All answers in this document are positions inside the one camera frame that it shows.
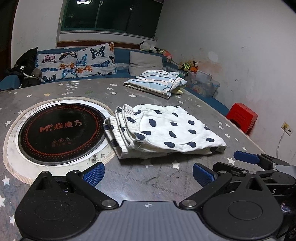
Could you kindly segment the clear plastic storage box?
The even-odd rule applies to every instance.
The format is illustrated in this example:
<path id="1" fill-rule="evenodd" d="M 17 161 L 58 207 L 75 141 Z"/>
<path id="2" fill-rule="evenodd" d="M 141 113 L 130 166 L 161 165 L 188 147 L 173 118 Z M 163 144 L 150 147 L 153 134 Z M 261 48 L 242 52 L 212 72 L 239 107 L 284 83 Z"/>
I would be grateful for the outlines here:
<path id="1" fill-rule="evenodd" d="M 208 73 L 202 71 L 188 72 L 186 74 L 188 87 L 203 97 L 213 97 L 220 83 Z"/>

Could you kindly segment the butterfly pattern cushion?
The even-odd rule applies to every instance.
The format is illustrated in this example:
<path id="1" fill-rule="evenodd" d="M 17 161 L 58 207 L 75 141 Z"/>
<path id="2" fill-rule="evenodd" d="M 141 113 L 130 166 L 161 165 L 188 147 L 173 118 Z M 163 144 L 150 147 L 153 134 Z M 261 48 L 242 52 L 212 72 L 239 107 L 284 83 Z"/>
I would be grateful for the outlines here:
<path id="1" fill-rule="evenodd" d="M 43 82 L 117 73 L 113 42 L 58 54 L 39 54 L 35 65 L 42 72 Z"/>

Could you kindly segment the grey star pattern table mat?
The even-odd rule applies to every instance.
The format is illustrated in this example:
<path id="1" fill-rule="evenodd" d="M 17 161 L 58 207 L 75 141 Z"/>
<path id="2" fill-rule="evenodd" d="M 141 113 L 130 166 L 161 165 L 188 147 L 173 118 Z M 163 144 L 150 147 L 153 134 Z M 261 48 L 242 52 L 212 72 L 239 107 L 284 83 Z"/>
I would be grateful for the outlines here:
<path id="1" fill-rule="evenodd" d="M 222 114 L 184 91 L 165 99 L 124 78 L 45 84 L 1 93 L 1 240 L 20 240 L 16 208 L 42 171 L 102 163 L 87 178 L 116 202 L 181 202 L 201 189 L 195 163 L 257 171 L 236 151 L 262 150 Z"/>

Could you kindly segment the white navy polka dot garment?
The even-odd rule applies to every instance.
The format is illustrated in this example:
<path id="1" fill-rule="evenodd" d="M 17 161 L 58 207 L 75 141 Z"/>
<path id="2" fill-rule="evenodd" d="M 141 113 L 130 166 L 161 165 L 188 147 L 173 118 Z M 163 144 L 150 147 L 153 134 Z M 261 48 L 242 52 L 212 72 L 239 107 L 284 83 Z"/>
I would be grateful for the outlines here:
<path id="1" fill-rule="evenodd" d="M 222 153 L 224 140 L 180 106 L 128 104 L 104 120 L 105 133 L 119 159 L 150 159 L 185 153 Z"/>

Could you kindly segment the grey pillow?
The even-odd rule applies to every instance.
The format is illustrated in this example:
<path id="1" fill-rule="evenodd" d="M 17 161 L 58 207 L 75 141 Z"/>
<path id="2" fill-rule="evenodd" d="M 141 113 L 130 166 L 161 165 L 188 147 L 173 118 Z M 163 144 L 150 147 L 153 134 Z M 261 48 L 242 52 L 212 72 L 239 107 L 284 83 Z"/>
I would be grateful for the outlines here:
<path id="1" fill-rule="evenodd" d="M 129 59 L 129 73 L 131 76 L 141 75 L 147 70 L 161 70 L 163 68 L 163 59 L 160 56 L 131 51 Z"/>

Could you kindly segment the black bag on sofa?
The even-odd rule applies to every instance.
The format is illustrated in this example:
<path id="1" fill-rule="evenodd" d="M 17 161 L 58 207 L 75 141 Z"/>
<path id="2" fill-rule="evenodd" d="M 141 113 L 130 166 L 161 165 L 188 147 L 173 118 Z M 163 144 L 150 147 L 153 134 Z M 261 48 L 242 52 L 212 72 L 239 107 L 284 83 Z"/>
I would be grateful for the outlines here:
<path id="1" fill-rule="evenodd" d="M 16 61 L 15 66 L 7 71 L 9 75 L 16 75 L 22 88 L 39 85 L 42 72 L 36 67 L 38 47 L 29 49 Z"/>

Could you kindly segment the round black induction cooktop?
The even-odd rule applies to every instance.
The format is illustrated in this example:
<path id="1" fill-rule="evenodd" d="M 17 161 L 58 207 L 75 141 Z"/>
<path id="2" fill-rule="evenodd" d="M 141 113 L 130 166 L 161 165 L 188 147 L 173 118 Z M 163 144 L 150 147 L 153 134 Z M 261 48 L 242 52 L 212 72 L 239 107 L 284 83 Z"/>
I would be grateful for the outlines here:
<path id="1" fill-rule="evenodd" d="M 2 163 L 17 180 L 31 185 L 42 171 L 64 176 L 114 156 L 103 123 L 113 111 L 100 101 L 65 97 L 22 111 L 3 140 Z"/>

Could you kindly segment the wall power socket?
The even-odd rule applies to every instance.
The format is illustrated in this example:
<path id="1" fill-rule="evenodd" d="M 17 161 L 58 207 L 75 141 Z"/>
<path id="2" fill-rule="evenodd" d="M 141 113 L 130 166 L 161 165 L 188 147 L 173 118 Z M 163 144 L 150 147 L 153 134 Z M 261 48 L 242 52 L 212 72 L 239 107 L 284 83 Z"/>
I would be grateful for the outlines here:
<path id="1" fill-rule="evenodd" d="M 290 125 L 288 123 L 286 123 L 285 121 L 283 122 L 281 128 L 283 129 L 283 131 L 291 136 L 291 134 L 293 133 L 293 129 L 290 127 Z"/>

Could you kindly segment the red plastic stool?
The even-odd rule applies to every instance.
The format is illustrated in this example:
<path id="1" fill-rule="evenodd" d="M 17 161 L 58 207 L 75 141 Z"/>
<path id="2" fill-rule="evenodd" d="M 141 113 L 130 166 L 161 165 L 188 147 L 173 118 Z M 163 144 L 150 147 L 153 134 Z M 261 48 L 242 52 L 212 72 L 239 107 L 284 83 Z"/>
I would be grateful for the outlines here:
<path id="1" fill-rule="evenodd" d="M 243 103 L 234 103 L 226 118 L 249 136 L 258 115 Z"/>

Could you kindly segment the striped folded blanket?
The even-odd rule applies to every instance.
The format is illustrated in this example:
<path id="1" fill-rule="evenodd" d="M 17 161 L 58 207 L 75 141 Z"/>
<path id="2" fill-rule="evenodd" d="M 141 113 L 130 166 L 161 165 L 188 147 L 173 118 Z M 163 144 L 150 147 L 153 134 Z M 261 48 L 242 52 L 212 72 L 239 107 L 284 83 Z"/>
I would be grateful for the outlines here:
<path id="1" fill-rule="evenodd" d="M 186 80 L 179 75 L 178 72 L 147 70 L 136 78 L 129 78 L 123 85 L 169 99 L 172 93 L 177 94 L 179 90 L 187 85 Z"/>

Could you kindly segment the yellow green plush toy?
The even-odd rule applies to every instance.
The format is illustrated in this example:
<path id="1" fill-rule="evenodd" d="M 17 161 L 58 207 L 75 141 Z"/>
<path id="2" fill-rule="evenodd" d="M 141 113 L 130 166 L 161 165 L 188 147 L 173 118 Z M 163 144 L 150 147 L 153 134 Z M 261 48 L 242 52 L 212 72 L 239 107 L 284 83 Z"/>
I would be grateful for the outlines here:
<path id="1" fill-rule="evenodd" d="M 183 95 L 185 87 L 186 85 L 176 87 L 174 90 L 171 91 L 171 94 Z"/>

